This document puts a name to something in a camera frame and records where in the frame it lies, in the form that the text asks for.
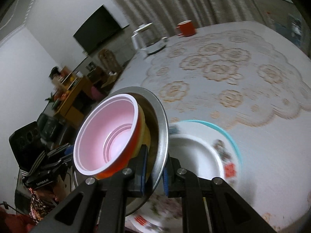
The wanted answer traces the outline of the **person's left hand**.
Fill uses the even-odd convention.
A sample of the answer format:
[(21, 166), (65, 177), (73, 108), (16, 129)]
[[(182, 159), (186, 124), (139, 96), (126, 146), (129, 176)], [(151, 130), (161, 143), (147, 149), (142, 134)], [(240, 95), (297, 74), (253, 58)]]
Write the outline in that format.
[(37, 220), (42, 220), (67, 196), (65, 183), (60, 175), (54, 183), (28, 190), (31, 192), (31, 216)]

